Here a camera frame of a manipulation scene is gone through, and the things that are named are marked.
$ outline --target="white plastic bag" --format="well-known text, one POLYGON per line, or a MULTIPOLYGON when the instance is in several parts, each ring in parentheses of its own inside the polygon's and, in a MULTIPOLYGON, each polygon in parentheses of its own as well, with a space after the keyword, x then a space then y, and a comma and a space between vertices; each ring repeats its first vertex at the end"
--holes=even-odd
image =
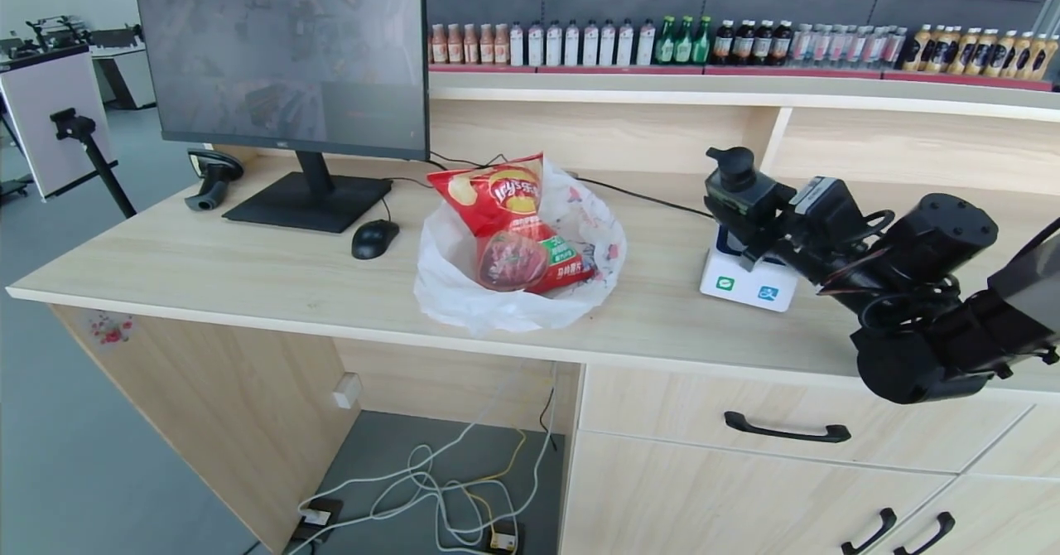
POLYGON ((560 287, 548 296, 494 291, 474 275, 475 237, 443 200, 423 222, 414 293, 420 309, 435 321, 460 325, 473 336, 494 328, 531 332, 563 328, 602 305, 618 283, 625 262, 625 233, 606 204, 585 185, 546 159, 538 215, 596 268, 590 280, 560 287))

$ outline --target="floor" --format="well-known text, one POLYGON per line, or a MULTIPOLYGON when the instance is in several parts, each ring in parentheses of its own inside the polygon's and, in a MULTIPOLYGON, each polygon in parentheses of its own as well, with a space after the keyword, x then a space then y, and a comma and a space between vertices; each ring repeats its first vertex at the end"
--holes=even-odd
MULTIPOLYGON (((120 162, 116 174, 137 209, 193 184, 187 145, 160 140, 155 110, 111 111, 108 121, 120 162)), ((0 178, 29 173, 7 139, 2 145, 0 178)), ((0 286, 6 287, 121 218, 99 181, 48 203, 32 194, 29 199, 4 200, 0 286)), ((0 291, 0 552, 242 555, 254 543, 252 535, 81 352, 48 307, 14 301, 0 291)), ((400 469, 417 443, 440 445, 458 431, 455 424, 365 412, 324 486, 330 487, 338 477, 400 469), (377 449, 368 454, 353 449, 367 443, 377 449)), ((528 495, 531 454, 536 456, 543 440, 542 433, 530 434, 519 455, 510 483, 516 502, 528 495)), ((511 429, 474 431, 461 450, 484 458, 481 469, 467 469, 467 460, 454 454, 452 460, 439 458, 436 470, 442 479, 502 470, 517 441, 518 434, 511 429)), ((560 454, 546 452, 543 487, 520 518, 528 529, 526 555, 555 552, 560 454)), ((499 511, 499 497, 487 497, 499 511)), ((367 512, 370 500, 366 501, 363 490, 349 493, 348 498, 343 518, 367 512)), ((466 507, 454 501, 455 509, 466 507)), ((432 513, 432 504, 424 503, 387 522, 336 531, 317 550, 318 555, 436 553, 432 513)), ((469 518, 461 516, 469 514, 464 511, 455 517, 467 523, 469 518)), ((265 553, 262 547, 252 551, 253 555, 265 553)))

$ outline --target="monitor base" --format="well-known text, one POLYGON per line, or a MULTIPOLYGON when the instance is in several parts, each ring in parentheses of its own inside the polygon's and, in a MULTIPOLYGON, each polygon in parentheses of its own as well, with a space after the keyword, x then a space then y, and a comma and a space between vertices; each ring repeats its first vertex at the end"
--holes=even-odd
POLYGON ((334 190, 324 196, 311 192, 303 173, 287 174, 250 199, 225 213, 234 222, 318 230, 340 234, 383 199, 392 180, 331 177, 334 190))

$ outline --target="whiteboard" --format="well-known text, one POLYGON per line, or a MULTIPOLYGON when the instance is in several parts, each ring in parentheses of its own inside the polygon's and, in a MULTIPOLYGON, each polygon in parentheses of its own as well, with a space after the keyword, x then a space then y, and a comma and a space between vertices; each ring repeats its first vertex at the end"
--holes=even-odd
POLYGON ((55 124, 49 118, 68 108, 95 121, 92 139, 103 159, 114 159, 110 131, 103 111, 100 88, 89 57, 88 47, 59 50, 34 56, 37 60, 13 60, 0 65, 0 93, 7 104, 12 126, 30 162, 30 173, 41 199, 78 178, 95 173, 92 162, 75 139, 57 140, 55 124))

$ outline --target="computer mouse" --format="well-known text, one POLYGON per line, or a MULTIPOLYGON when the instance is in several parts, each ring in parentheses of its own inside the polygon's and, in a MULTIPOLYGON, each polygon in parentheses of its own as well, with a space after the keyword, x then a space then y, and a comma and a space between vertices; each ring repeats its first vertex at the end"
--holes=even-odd
POLYGON ((374 222, 363 223, 353 233, 353 245, 350 252, 355 259, 375 259, 386 253, 390 243, 398 237, 401 227, 387 219, 375 219, 374 222))

